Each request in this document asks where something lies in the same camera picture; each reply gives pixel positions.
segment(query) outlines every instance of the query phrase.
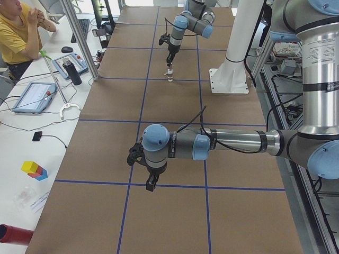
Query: black cylinder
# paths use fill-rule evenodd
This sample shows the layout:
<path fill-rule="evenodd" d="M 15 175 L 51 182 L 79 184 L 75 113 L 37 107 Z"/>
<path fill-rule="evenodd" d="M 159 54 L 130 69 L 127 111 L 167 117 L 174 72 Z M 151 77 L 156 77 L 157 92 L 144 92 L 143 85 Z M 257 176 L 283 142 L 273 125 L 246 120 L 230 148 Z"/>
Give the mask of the black cylinder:
<path fill-rule="evenodd" d="M 80 78 L 79 73 L 75 69 L 74 64 L 68 58 L 64 58 L 63 61 L 64 61 L 63 67 L 67 71 L 68 76 L 72 80 L 72 83 L 76 86 L 80 85 L 82 83 L 82 80 Z"/>

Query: toy block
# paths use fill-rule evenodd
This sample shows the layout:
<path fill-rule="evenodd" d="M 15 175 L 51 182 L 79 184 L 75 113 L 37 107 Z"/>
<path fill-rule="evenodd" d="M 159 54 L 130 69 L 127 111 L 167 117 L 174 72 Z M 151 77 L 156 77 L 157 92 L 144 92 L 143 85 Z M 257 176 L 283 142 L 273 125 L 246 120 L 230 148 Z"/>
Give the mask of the toy block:
<path fill-rule="evenodd" d="M 34 161 L 25 161 L 21 167 L 21 170 L 26 172 L 27 174 L 34 174 L 37 172 L 39 165 Z"/>
<path fill-rule="evenodd" d="M 44 180 L 48 177 L 47 175 L 47 171 L 45 169 L 42 169 L 42 175 L 39 176 L 39 177 L 36 177 L 35 179 L 38 180 L 38 181 L 41 181 L 41 180 Z"/>
<path fill-rule="evenodd" d="M 36 178 L 36 177 L 42 176 L 42 174 L 43 174 L 43 168 L 38 166 L 37 172 L 35 172 L 34 174 L 27 174 L 27 175 L 29 175 L 32 178 Z"/>

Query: black pants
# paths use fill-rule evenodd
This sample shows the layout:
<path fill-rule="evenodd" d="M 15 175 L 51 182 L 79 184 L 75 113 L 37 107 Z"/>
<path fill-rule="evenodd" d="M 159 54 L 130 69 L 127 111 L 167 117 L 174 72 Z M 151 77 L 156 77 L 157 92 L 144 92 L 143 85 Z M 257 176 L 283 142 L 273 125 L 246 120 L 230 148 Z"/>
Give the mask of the black pants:
<path fill-rule="evenodd" d="M 31 63 L 32 61 L 17 63 L 16 65 L 10 65 L 8 63 L 7 65 L 10 69 L 9 77 L 12 80 L 19 80 Z"/>

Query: white table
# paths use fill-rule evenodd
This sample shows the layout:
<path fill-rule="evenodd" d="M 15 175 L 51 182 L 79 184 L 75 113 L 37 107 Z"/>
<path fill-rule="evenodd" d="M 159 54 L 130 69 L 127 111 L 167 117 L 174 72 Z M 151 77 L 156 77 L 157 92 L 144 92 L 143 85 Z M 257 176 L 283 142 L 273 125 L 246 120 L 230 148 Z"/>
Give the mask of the white table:
<path fill-rule="evenodd" d="M 78 18 L 89 18 L 92 20 L 94 15 L 81 14 Z M 90 27 L 87 36 L 87 44 L 93 56 L 96 55 L 98 50 L 101 50 L 99 39 L 93 37 L 91 32 L 94 28 L 94 26 Z M 43 47 L 43 49 L 46 50 L 47 55 L 52 59 L 59 58 L 65 55 L 61 53 L 61 48 L 63 46 L 70 46 L 74 49 L 75 53 L 82 56 L 78 44 L 70 42 L 72 31 L 66 17 L 63 17 L 60 20 L 60 24 L 57 25 L 57 30 L 58 31 L 51 36 L 49 42 Z M 47 72 L 49 72 L 48 67 L 45 64 L 44 59 L 40 57 L 31 64 L 23 77 Z M 64 80 L 60 74 L 56 74 L 56 77 L 60 81 L 61 87 L 65 87 L 70 83 L 70 80 Z M 90 84 L 93 80 L 89 72 L 82 74 L 81 79 L 83 82 L 82 84 L 75 86 L 77 93 L 71 102 L 79 105 L 80 108 L 83 108 L 91 89 Z M 30 81 L 53 83 L 53 78 L 48 74 L 24 79 L 18 82 L 9 96 L 21 95 Z M 69 100 L 75 93 L 75 90 L 72 85 L 68 85 L 63 89 L 63 92 L 66 99 Z M 8 105 L 13 107 L 16 99 L 17 98 L 8 99 Z M 80 111 L 77 108 L 72 107 L 64 111 L 65 122 L 40 128 L 41 126 L 61 121 L 58 112 L 63 104 L 61 95 L 57 93 L 47 109 L 44 110 L 44 112 L 57 112 L 57 114 L 43 113 L 34 115 L 2 111 L 7 109 L 6 104 L 3 103 L 0 106 L 0 111 L 2 111 L 0 112 L 0 121 L 27 130 L 38 128 L 39 131 L 42 131 L 42 135 L 55 135 L 68 145 L 77 124 L 77 117 L 79 117 L 80 114 Z M 21 131 L 0 124 L 0 162 L 2 165 L 0 170 L 0 185 L 2 190 L 0 193 L 0 224 L 8 224 L 29 230 L 35 229 L 42 211 L 42 209 L 40 209 L 37 212 L 34 212 L 30 205 L 38 200 L 39 197 L 50 191 L 66 152 L 64 145 L 53 137 L 42 137 L 40 141 L 32 142 L 34 132 L 35 131 Z M 24 161 L 35 161 L 47 170 L 48 178 L 39 182 L 36 179 L 29 177 L 25 172 L 21 171 Z M 34 190 L 35 195 L 26 202 L 25 207 L 18 208 L 14 202 L 14 197 L 17 194 L 24 192 L 26 187 Z M 26 246 L 0 243 L 1 254 L 21 254 L 25 253 L 25 250 Z"/>

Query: blue-framed tablet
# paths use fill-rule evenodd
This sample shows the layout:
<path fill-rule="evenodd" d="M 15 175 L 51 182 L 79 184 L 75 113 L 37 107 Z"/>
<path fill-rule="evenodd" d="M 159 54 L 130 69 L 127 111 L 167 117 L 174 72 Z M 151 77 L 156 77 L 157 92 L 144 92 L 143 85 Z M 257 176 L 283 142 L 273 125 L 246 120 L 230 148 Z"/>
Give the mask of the blue-framed tablet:
<path fill-rule="evenodd" d="M 12 109 L 16 113 L 41 113 L 52 100 L 56 84 L 30 82 Z"/>
<path fill-rule="evenodd" d="M 64 58 L 68 58 L 74 64 L 75 69 L 78 71 L 79 74 L 88 71 L 88 66 L 85 60 L 81 56 L 73 52 L 52 60 L 53 65 L 55 66 L 55 68 L 57 68 L 64 79 L 69 79 L 69 75 L 63 67 Z"/>

